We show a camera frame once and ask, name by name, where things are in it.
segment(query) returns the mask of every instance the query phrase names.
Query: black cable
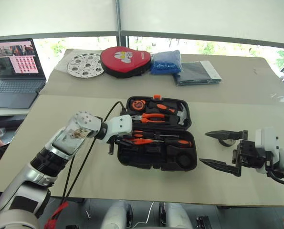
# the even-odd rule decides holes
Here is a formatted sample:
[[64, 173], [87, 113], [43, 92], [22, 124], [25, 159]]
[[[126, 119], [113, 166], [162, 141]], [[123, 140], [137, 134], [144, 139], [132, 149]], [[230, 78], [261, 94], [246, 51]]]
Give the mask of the black cable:
[[278, 182], [278, 183], [284, 185], [284, 180], [279, 179], [279, 178], [274, 174], [274, 172], [273, 172], [272, 170], [267, 171], [267, 174], [268, 174], [273, 180], [275, 180], [276, 182]]
[[72, 160], [71, 160], [70, 168], [69, 168], [69, 171], [68, 171], [68, 173], [67, 173], [67, 178], [66, 178], [65, 186], [64, 186], [64, 189], [63, 189], [62, 198], [61, 198], [61, 201], [60, 201], [60, 204], [59, 204], [59, 205], [61, 205], [61, 204], [63, 203], [64, 197], [65, 197], [65, 193], [66, 193], [66, 190], [67, 190], [67, 185], [69, 184], [69, 179], [70, 179], [70, 175], [71, 175], [71, 170], [72, 170], [72, 166], [73, 166], [74, 159], [75, 159], [75, 156], [73, 156], [73, 158], [72, 158]]
[[[105, 117], [105, 119], [104, 119], [104, 122], [107, 120], [107, 118], [109, 117], [109, 115], [111, 114], [111, 112], [114, 110], [114, 108], [115, 108], [118, 104], [120, 104], [120, 105], [122, 106], [122, 109], [125, 109], [123, 103], [122, 103], [121, 101], [117, 101], [117, 102], [111, 107], [111, 109], [109, 110], [108, 114], [106, 115], [106, 117]], [[81, 164], [81, 166], [80, 166], [80, 168], [79, 168], [79, 170], [78, 170], [78, 173], [77, 173], [77, 175], [76, 175], [76, 177], [75, 177], [75, 179], [74, 179], [74, 181], [73, 181], [73, 183], [72, 183], [72, 185], [71, 185], [69, 191], [67, 192], [67, 194], [66, 194], [66, 196], [65, 196], [65, 198], [64, 198], [64, 200], [63, 200], [62, 203], [66, 202], [66, 201], [68, 200], [69, 195], [70, 195], [70, 193], [71, 193], [71, 191], [72, 191], [72, 189], [73, 189], [73, 187], [74, 187], [74, 185], [75, 185], [75, 183], [76, 183], [76, 181], [77, 181], [77, 179], [78, 179], [78, 177], [79, 177], [79, 175], [80, 175], [80, 173], [81, 173], [81, 171], [82, 171], [82, 169], [83, 169], [83, 167], [84, 167], [84, 165], [85, 165], [85, 162], [86, 162], [87, 158], [89, 157], [89, 154], [90, 154], [90, 152], [91, 152], [91, 150], [92, 150], [92, 148], [93, 148], [93, 146], [94, 146], [95, 141], [96, 141], [96, 138], [94, 138], [93, 142], [91, 143], [91, 146], [90, 146], [90, 148], [89, 148], [87, 154], [86, 154], [85, 157], [84, 157], [84, 161], [82, 162], [82, 164]]]
[[[67, 173], [66, 182], [65, 182], [65, 185], [64, 185], [63, 194], [62, 194], [59, 206], [61, 204], [63, 204], [63, 200], [64, 200], [65, 193], [66, 193], [66, 190], [67, 190], [67, 185], [69, 184], [69, 179], [70, 179], [70, 176], [71, 176], [71, 170], [72, 170], [74, 159], [75, 159], [75, 156], [73, 156], [73, 158], [71, 160], [70, 168], [69, 168], [69, 171]], [[54, 215], [53, 219], [57, 219], [59, 217], [59, 215], [60, 215], [60, 212], [58, 214]]]
[[277, 172], [277, 171], [273, 171], [273, 174], [274, 174], [277, 178], [284, 178], [284, 173]]

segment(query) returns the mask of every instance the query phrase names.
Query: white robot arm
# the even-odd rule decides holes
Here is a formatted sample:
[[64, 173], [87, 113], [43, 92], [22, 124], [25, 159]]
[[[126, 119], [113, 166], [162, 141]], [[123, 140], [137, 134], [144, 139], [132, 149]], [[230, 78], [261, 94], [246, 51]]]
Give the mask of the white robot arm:
[[110, 143], [116, 135], [132, 132], [130, 115], [114, 117], [107, 122], [86, 111], [77, 112], [68, 125], [60, 129], [18, 173], [0, 197], [0, 228], [32, 225], [37, 222], [50, 198], [49, 187], [73, 158], [87, 137]]
[[256, 130], [255, 142], [248, 141], [248, 131], [211, 131], [205, 135], [217, 138], [226, 146], [232, 146], [236, 140], [240, 140], [237, 149], [233, 150], [232, 163], [235, 166], [227, 165], [225, 162], [200, 159], [204, 164], [227, 173], [241, 176], [242, 166], [255, 168], [257, 172], [267, 174], [273, 180], [284, 184], [284, 150], [278, 144], [273, 127], [266, 127]]

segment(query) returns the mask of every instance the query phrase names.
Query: red heart-shaped case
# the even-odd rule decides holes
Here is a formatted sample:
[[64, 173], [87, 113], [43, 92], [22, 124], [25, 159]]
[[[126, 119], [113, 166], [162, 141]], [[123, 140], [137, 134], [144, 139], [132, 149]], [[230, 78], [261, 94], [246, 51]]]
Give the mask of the red heart-shaped case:
[[147, 51], [116, 46], [102, 51], [100, 63], [108, 74], [116, 78], [128, 78], [147, 71], [151, 66], [151, 57]]

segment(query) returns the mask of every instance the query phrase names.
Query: toolbox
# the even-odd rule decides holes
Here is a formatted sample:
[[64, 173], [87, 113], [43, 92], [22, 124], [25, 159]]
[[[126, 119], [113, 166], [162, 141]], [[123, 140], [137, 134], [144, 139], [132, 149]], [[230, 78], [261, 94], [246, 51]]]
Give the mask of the toolbox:
[[121, 115], [131, 115], [132, 136], [122, 136], [118, 160], [126, 166], [163, 171], [190, 171], [197, 166], [197, 152], [188, 104], [183, 100], [130, 97]]

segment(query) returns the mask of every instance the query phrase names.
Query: laptop keyboard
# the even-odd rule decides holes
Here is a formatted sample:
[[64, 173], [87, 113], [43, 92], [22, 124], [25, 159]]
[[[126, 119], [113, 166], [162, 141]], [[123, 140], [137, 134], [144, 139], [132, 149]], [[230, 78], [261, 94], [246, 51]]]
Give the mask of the laptop keyboard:
[[35, 93], [44, 80], [1, 80], [0, 93]]

